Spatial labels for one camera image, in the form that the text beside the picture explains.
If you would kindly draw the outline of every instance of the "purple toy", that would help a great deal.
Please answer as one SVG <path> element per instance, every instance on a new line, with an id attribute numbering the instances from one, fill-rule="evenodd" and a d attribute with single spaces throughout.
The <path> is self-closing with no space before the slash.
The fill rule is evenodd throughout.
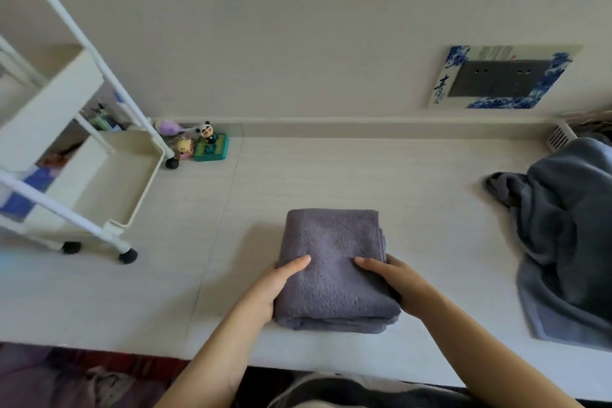
<path id="1" fill-rule="evenodd" d="M 156 121 L 155 129 L 157 130 L 158 133 L 160 133 L 161 135 L 167 136 L 167 137 L 172 137 L 174 135 L 177 135 L 179 133 L 184 133 L 185 131 L 187 131 L 179 123 L 176 123 L 175 121 L 166 121 L 166 120 Z"/>

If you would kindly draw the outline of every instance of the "gray blanket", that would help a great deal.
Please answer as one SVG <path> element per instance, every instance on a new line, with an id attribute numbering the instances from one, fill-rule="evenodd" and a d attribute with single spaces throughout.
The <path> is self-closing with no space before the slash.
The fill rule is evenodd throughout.
<path id="1" fill-rule="evenodd" d="M 527 253 L 516 283 L 534 333 L 612 350 L 612 148 L 581 137 L 484 186 Z"/>
<path id="2" fill-rule="evenodd" d="M 306 254 L 310 264 L 287 281 L 275 301 L 278 324 L 295 330 L 378 334 L 397 321 L 400 306 L 385 280 L 353 261 L 356 256 L 386 261 L 377 211 L 291 210 L 279 266 Z"/>

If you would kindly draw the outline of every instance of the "white plastic basket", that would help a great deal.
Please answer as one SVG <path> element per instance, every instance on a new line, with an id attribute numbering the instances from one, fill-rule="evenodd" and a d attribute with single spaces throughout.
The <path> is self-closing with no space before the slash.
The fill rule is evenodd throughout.
<path id="1" fill-rule="evenodd" d="M 555 130 L 546 140 L 546 144 L 551 151 L 561 149 L 568 142 L 576 139 L 576 134 L 572 131 L 565 121 L 559 121 L 555 126 Z"/>

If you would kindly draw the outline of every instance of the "outlet cover sticker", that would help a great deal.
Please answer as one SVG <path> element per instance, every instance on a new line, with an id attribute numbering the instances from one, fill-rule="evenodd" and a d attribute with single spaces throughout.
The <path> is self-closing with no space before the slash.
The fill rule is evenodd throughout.
<path id="1" fill-rule="evenodd" d="M 446 62 L 433 86 L 430 108 L 445 109 L 530 109 L 553 87 L 556 80 L 574 60 L 582 46 L 524 45 L 524 46 L 452 46 Z M 448 97 L 448 92 L 464 62 L 468 60 L 550 60 L 550 67 L 525 97 Z"/>

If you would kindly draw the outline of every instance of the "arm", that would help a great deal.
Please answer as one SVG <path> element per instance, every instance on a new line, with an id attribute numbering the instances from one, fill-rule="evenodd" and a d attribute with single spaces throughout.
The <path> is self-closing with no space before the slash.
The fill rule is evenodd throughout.
<path id="1" fill-rule="evenodd" d="M 470 392 L 493 408 L 577 408 L 536 368 L 511 351 L 405 263 L 356 258 L 402 296 L 402 309 L 421 319 Z"/>
<path id="2" fill-rule="evenodd" d="M 304 256 L 269 267 L 232 307 L 156 408 L 227 408 L 240 385 L 251 349 L 272 319 L 273 301 L 287 279 L 310 263 Z"/>

